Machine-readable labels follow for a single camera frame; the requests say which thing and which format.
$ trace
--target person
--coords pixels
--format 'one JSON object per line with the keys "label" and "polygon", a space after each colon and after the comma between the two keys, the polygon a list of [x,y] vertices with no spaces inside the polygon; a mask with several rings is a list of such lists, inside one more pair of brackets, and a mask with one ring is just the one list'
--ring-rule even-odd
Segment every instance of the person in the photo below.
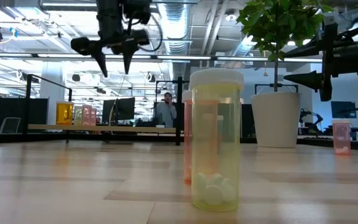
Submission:
{"label": "person", "polygon": [[166,128],[173,127],[173,120],[177,118],[177,109],[172,105],[171,93],[164,94],[164,102],[157,105],[154,116],[158,119],[158,124],[165,124]]}

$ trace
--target black robotic arm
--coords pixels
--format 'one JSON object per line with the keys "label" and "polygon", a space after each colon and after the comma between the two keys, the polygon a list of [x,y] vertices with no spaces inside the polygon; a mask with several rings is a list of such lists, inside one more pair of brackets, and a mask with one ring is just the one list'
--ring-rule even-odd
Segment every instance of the black robotic arm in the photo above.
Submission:
{"label": "black robotic arm", "polygon": [[[146,30],[131,30],[132,21],[137,19],[137,23],[147,24],[152,17],[150,3],[151,0],[96,0],[100,40],[93,41],[86,37],[73,39],[72,49],[79,54],[92,56],[107,77],[106,57],[102,48],[110,48],[114,54],[123,54],[124,68],[128,74],[133,54],[139,50],[140,45],[150,43]],[[127,30],[122,26],[123,16],[129,20]]]}
{"label": "black robotic arm", "polygon": [[284,79],[319,91],[321,101],[331,100],[331,76],[335,78],[343,73],[358,74],[358,42],[352,39],[357,34],[358,28],[337,34],[337,23],[334,18],[325,17],[323,32],[318,32],[308,44],[285,54],[285,57],[304,57],[318,55],[323,51],[322,73],[313,71],[287,75]]}

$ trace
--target green leaves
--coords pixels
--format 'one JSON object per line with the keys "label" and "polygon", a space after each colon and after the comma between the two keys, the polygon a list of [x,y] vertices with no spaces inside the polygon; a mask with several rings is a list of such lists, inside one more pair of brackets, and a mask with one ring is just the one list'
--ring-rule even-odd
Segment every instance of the green leaves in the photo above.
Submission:
{"label": "green leaves", "polygon": [[290,15],[285,13],[285,14],[282,14],[279,18],[278,18],[278,25],[279,26],[282,26],[282,25],[285,25],[288,23],[288,20],[290,20]]}
{"label": "green leaves", "polygon": [[271,42],[271,41],[273,41],[273,38],[274,38],[274,34],[273,33],[268,33],[265,36],[265,41]]}
{"label": "green leaves", "polygon": [[290,29],[291,29],[291,31],[293,31],[296,26],[296,20],[293,18],[293,16],[290,16],[289,23],[290,23]]}
{"label": "green leaves", "polygon": [[333,12],[335,11],[331,6],[323,5],[323,12]]}
{"label": "green leaves", "polygon": [[280,0],[280,3],[285,10],[288,10],[291,6],[290,0]]}
{"label": "green leaves", "polygon": [[310,17],[308,19],[308,22],[313,24],[314,26],[317,26],[323,22],[323,19],[324,19],[324,15],[319,14],[319,15],[314,15],[314,16]]}
{"label": "green leaves", "polygon": [[288,41],[303,45],[305,39],[312,38],[324,16],[316,15],[318,7],[332,11],[329,6],[321,5],[321,0],[251,0],[240,11],[237,22],[243,24],[244,35],[252,36],[256,42],[254,49],[269,51],[269,60],[284,59],[282,51],[276,51]]}
{"label": "green leaves", "polygon": [[312,24],[308,23],[306,25],[306,35],[308,37],[312,37],[313,35],[315,35],[316,29],[313,27]]}
{"label": "green leaves", "polygon": [[296,40],[296,41],[295,41],[295,45],[296,45],[297,47],[303,46],[303,40]]}
{"label": "green leaves", "polygon": [[272,54],[268,57],[267,60],[274,62],[277,59],[277,54],[275,52],[272,52]]}

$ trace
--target translucent yellow pill bottle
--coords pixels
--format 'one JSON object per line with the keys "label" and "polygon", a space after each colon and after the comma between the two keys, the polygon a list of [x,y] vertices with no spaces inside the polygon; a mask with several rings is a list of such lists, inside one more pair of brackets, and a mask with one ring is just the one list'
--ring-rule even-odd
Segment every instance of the translucent yellow pill bottle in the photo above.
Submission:
{"label": "translucent yellow pill bottle", "polygon": [[224,212],[238,207],[243,87],[244,76],[235,70],[206,69],[190,76],[191,196],[200,209]]}
{"label": "translucent yellow pill bottle", "polygon": [[56,102],[56,124],[71,125],[74,103],[66,101]]}

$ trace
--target potted plant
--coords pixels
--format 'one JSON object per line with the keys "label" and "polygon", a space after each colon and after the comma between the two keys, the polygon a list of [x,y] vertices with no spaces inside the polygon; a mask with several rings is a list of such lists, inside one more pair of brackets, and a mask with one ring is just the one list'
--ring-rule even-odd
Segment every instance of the potted plant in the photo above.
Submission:
{"label": "potted plant", "polygon": [[289,41],[296,46],[311,39],[324,16],[332,11],[319,0],[253,0],[240,11],[237,22],[242,32],[256,42],[254,49],[269,51],[269,61],[275,62],[274,93],[254,95],[255,130],[258,145],[262,147],[295,147],[300,114],[300,95],[277,93],[278,62],[284,60],[282,49]]}

